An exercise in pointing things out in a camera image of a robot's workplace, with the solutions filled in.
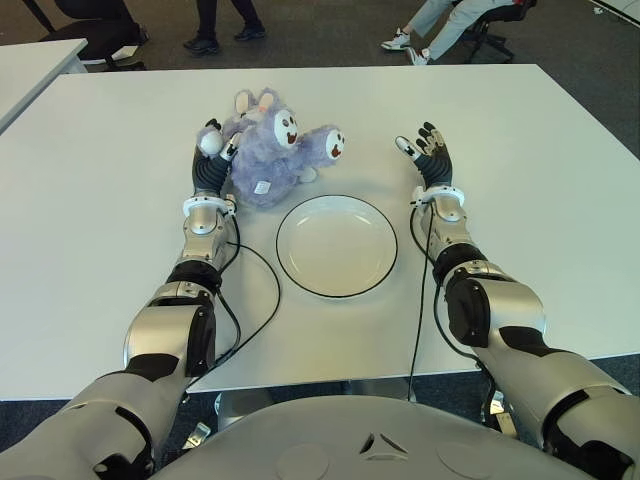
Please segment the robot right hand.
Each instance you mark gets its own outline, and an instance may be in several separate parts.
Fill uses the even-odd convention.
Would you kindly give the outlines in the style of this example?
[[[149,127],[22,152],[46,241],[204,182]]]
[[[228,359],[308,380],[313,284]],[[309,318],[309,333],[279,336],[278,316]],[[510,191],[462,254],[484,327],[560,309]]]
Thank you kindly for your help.
[[[451,157],[444,137],[433,124],[424,122],[418,129],[418,138],[414,142],[404,136],[397,136],[395,145],[412,161],[427,188],[451,185]]]

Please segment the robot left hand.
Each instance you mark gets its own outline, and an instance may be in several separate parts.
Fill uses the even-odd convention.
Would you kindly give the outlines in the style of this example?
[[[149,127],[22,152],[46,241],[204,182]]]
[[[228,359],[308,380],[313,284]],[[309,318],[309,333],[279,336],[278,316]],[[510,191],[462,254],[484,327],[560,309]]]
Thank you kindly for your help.
[[[195,194],[208,192],[215,196],[221,195],[238,151],[239,138],[239,133],[225,138],[222,125],[215,118],[209,120],[198,132],[192,162]]]

